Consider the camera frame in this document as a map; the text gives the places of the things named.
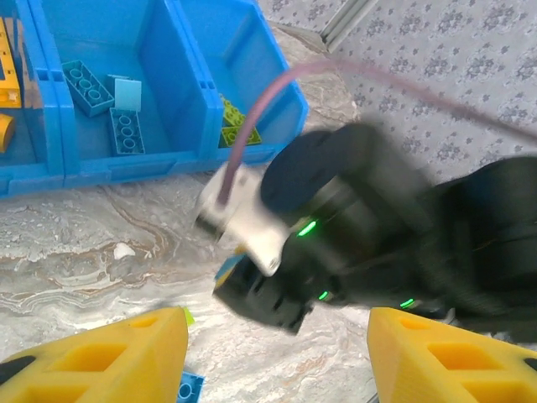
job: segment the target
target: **lego brick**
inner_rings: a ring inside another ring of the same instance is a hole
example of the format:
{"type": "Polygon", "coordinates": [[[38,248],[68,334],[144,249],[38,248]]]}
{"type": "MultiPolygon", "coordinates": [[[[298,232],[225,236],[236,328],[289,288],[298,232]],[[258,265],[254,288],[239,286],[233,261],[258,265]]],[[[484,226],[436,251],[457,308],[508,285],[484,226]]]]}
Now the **lego brick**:
{"type": "Polygon", "coordinates": [[[230,270],[232,270],[237,265],[237,263],[240,262],[245,256],[246,254],[234,254],[233,256],[227,258],[224,264],[216,273],[215,281],[219,281],[222,276],[226,275],[230,270]]]}
{"type": "Polygon", "coordinates": [[[194,317],[190,313],[189,309],[188,308],[183,308],[183,311],[185,312],[186,324],[188,326],[193,325],[196,321],[194,320],[194,317]]]}
{"type": "Polygon", "coordinates": [[[73,101],[89,118],[104,113],[113,106],[112,94],[81,61],[64,63],[62,68],[73,101]]]}
{"type": "Polygon", "coordinates": [[[138,113],[110,108],[112,152],[116,156],[145,154],[138,113]]]}
{"type": "Polygon", "coordinates": [[[105,80],[105,85],[107,87],[108,92],[110,92],[113,97],[116,96],[115,91],[116,91],[116,80],[117,79],[120,79],[120,80],[132,80],[131,77],[118,76],[118,75],[115,75],[115,74],[109,74],[107,76],[106,80],[105,80]]]}
{"type": "Polygon", "coordinates": [[[15,118],[0,113],[0,153],[5,153],[15,133],[15,118]]]}
{"type": "Polygon", "coordinates": [[[124,111],[142,110],[142,82],[117,78],[114,82],[115,108],[124,111]]]}
{"type": "MultiPolygon", "coordinates": [[[[235,144],[237,134],[240,128],[223,128],[222,141],[220,147],[232,147],[235,144]]],[[[261,136],[257,129],[254,129],[248,137],[246,145],[261,144],[261,136]]]]}
{"type": "Polygon", "coordinates": [[[0,18],[0,107],[21,108],[20,85],[13,57],[9,48],[8,34],[0,18]]]}
{"type": "Polygon", "coordinates": [[[205,377],[203,376],[183,372],[179,393],[177,394],[177,403],[198,403],[204,382],[205,377]]]}
{"type": "Polygon", "coordinates": [[[222,94],[220,99],[224,103],[224,126],[241,126],[244,123],[244,115],[222,94]]]}

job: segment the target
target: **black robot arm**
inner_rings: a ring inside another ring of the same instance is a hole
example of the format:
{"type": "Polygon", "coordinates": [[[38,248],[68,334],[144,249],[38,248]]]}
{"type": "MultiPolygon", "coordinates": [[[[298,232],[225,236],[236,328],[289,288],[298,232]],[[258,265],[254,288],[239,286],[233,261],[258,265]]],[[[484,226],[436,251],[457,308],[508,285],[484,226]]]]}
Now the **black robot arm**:
{"type": "Polygon", "coordinates": [[[438,186],[372,124],[297,138],[259,197],[292,228],[277,271],[244,255],[214,294],[297,333],[315,303],[391,306],[537,340],[537,159],[504,160],[438,186]]]}

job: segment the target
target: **green lego brick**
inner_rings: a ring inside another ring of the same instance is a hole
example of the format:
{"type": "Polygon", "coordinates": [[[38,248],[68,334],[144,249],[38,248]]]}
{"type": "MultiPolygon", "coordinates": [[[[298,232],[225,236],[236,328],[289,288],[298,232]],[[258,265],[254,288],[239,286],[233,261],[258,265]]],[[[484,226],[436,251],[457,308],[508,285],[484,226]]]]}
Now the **green lego brick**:
{"type": "Polygon", "coordinates": [[[240,111],[232,105],[222,94],[220,99],[224,103],[224,123],[226,126],[241,126],[246,118],[240,111]]]}
{"type": "MultiPolygon", "coordinates": [[[[222,136],[220,141],[220,147],[232,147],[235,144],[235,139],[240,128],[222,128],[222,136]]],[[[248,138],[246,145],[261,144],[261,136],[257,129],[254,129],[248,138]]]]}
{"type": "Polygon", "coordinates": [[[196,321],[194,320],[194,317],[192,316],[188,308],[183,308],[183,311],[185,312],[185,316],[186,316],[186,325],[187,326],[193,325],[196,321]]]}

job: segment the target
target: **light blue lego tile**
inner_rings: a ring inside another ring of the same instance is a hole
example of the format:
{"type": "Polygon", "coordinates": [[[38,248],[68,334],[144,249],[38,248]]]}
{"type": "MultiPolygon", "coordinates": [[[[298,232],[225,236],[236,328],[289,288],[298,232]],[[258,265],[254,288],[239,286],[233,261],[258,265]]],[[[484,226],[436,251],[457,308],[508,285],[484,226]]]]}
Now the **light blue lego tile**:
{"type": "Polygon", "coordinates": [[[176,403],[198,403],[205,377],[183,372],[176,403]]]}
{"type": "Polygon", "coordinates": [[[127,76],[118,76],[116,74],[109,74],[105,80],[105,85],[107,87],[107,90],[112,94],[113,97],[115,97],[116,94],[116,80],[132,80],[131,77],[127,76]]]}
{"type": "Polygon", "coordinates": [[[117,78],[114,86],[116,109],[140,112],[142,110],[142,82],[117,78]]]}

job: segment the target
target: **blue lego piece on floor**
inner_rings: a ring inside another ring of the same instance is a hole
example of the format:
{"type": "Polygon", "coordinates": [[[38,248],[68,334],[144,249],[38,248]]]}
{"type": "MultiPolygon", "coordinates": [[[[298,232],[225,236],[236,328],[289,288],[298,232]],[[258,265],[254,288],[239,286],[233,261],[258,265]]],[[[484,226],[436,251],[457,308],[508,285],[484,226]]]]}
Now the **blue lego piece on floor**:
{"type": "Polygon", "coordinates": [[[205,377],[183,372],[176,403],[198,403],[205,377]]]}
{"type": "Polygon", "coordinates": [[[89,69],[79,60],[62,65],[73,101],[89,117],[106,112],[114,98],[89,69]]]}
{"type": "Polygon", "coordinates": [[[145,154],[138,113],[110,108],[112,152],[116,156],[145,154]]]}
{"type": "Polygon", "coordinates": [[[114,82],[115,108],[124,111],[142,110],[142,82],[117,78],[114,82]]]}

